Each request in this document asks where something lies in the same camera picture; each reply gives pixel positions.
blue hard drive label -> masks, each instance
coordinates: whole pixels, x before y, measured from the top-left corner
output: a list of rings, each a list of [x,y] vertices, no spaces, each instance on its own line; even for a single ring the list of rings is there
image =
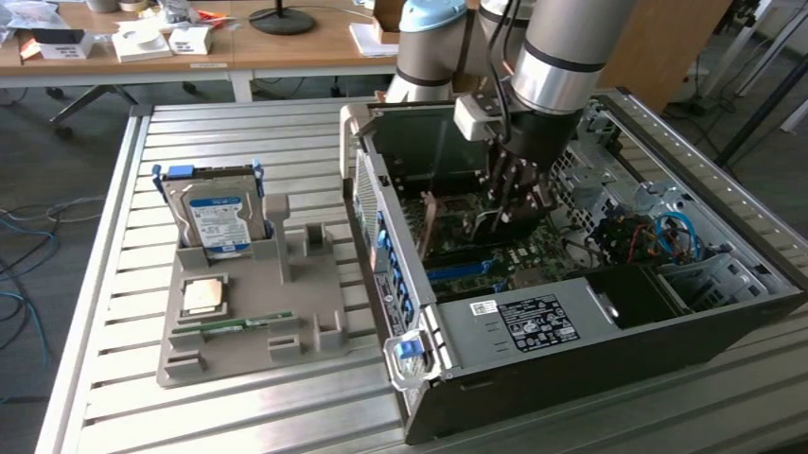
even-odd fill
[[[529,298],[496,308],[522,352],[581,339],[555,295]]]
[[[193,224],[201,246],[213,253],[237,253],[249,245],[247,222],[239,217],[240,197],[216,197],[189,201]]]

black lamp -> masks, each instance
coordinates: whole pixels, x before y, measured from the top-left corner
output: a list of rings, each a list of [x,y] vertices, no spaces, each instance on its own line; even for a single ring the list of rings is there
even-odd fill
[[[275,0],[273,9],[259,9],[249,14],[248,20],[269,35],[297,35],[314,28],[314,18],[303,11],[283,8],[283,0]]]

robotic arm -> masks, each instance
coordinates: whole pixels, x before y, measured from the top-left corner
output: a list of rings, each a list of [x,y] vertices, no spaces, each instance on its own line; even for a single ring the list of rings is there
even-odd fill
[[[454,108],[466,139],[491,143],[480,177],[496,207],[491,233],[502,224],[533,224],[554,207],[547,172],[575,131],[634,3],[483,0],[476,14],[463,0],[408,0],[403,6],[387,102],[448,99],[454,72],[490,76],[492,82],[494,90],[460,96]]]

aluminum workbench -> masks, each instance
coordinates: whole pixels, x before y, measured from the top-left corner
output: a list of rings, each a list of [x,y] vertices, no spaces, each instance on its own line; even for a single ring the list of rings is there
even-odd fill
[[[36,452],[757,452],[805,433],[800,309],[705,366],[427,445],[402,444],[339,191],[338,111],[367,101],[135,108]],[[351,352],[163,390],[155,370],[176,229],[151,167],[252,158],[265,192],[288,193],[287,229],[324,221],[335,236]]]

power supply label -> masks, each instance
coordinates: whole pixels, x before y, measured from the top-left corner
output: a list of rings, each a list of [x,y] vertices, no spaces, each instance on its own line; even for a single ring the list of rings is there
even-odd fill
[[[543,295],[506,305],[499,316],[522,352],[581,339],[555,295]]]

